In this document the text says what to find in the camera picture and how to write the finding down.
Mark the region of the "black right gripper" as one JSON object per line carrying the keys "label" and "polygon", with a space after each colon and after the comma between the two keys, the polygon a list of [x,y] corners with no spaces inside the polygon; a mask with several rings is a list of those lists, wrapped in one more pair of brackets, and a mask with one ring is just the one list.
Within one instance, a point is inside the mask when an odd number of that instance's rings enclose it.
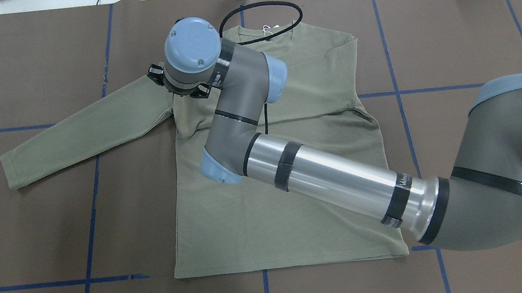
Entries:
{"label": "black right gripper", "polygon": [[206,83],[198,83],[188,88],[181,88],[178,85],[172,84],[169,77],[165,74],[164,68],[161,65],[153,64],[149,66],[147,77],[155,84],[166,88],[172,95],[177,94],[180,97],[188,96],[192,99],[208,99],[212,91],[212,86]]}

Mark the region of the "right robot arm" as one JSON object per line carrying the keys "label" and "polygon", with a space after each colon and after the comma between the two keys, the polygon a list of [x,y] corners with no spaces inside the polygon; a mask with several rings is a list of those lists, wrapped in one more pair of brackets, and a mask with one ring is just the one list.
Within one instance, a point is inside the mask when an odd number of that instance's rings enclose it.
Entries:
{"label": "right robot arm", "polygon": [[356,38],[284,31],[185,18],[149,70],[174,94],[177,278],[403,254],[404,229],[454,251],[522,238],[522,73],[480,88],[450,178],[419,179],[387,167]]}

